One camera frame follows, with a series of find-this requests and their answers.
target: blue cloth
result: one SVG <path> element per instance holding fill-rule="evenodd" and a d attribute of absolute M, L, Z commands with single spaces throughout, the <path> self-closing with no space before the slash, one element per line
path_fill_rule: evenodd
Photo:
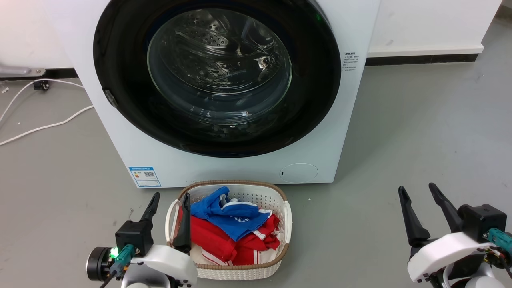
<path fill-rule="evenodd" d="M 190 206 L 190 213 L 208 220 L 222 229 L 234 241 L 252 233 L 263 225 L 271 215 L 270 210 L 261 210 L 247 202 L 228 202 L 229 188 L 224 186 Z"/>

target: blue and white sticker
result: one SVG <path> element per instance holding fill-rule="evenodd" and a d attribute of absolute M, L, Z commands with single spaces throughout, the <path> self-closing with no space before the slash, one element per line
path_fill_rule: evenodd
<path fill-rule="evenodd" d="M 162 187 L 153 167 L 129 167 L 139 188 Z"/>

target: gray floor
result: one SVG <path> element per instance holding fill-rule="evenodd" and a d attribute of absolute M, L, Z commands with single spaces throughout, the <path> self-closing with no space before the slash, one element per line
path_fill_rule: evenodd
<path fill-rule="evenodd" d="M 493 22 L 483 43 L 476 63 L 365 69 L 335 183 L 281 186 L 293 236 L 278 272 L 200 287 L 429 286 L 407 275 L 400 185 L 433 236 L 449 229 L 429 182 L 457 207 L 491 203 L 512 215 L 512 26 Z M 23 84 L 4 83 L 0 110 Z M 0 142 L 90 104 L 80 88 L 60 84 L 22 100 Z M 98 287 L 84 271 L 89 252 L 114 245 L 119 225 L 140 217 L 154 190 L 135 188 L 96 112 L 4 145 L 0 159 L 0 286 Z M 160 190 L 156 243 L 165 242 L 165 211 L 178 191 Z"/>

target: black cable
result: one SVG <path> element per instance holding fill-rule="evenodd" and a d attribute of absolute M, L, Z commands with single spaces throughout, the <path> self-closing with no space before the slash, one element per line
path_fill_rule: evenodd
<path fill-rule="evenodd" d="M 512 279 L 512 272 L 510 271 L 510 268 L 508 267 L 507 262 L 505 261 L 505 258 L 503 256 L 498 257 L 500 258 L 500 262 L 505 267 L 505 270 L 507 271 L 509 277 Z"/>
<path fill-rule="evenodd" d="M 114 271 L 112 272 L 108 278 L 105 280 L 105 282 L 103 282 L 103 284 L 99 287 L 99 288 L 105 288 L 105 286 L 110 282 L 110 280 L 114 279 L 114 277 L 116 276 L 117 274 L 117 271 Z"/>

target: white plastic basket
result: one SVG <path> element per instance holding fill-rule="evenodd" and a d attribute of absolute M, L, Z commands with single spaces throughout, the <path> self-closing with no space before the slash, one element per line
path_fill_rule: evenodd
<path fill-rule="evenodd" d="M 281 244 L 277 249 L 275 260 L 269 263 L 255 265 L 218 266 L 203 264 L 199 263 L 200 261 L 198 259 L 194 259 L 194 255 L 191 255 L 192 260 L 196 263 L 198 276 L 200 278 L 216 280 L 255 280 L 272 276 L 281 265 L 281 260 L 283 260 L 283 257 L 288 251 L 292 219 L 290 204 L 285 194 L 277 186 L 269 183 L 243 180 L 219 180 L 202 181 L 187 186 L 181 191 L 179 199 L 175 200 L 167 211 L 167 217 L 165 219 L 165 238 L 167 239 L 167 245 L 171 246 L 178 232 L 178 213 L 181 205 L 181 197 L 188 192 L 191 202 L 195 203 L 222 186 L 229 188 L 230 198 L 255 203 L 261 209 L 273 210 L 273 213 L 280 219 L 278 227 L 281 231 Z"/>

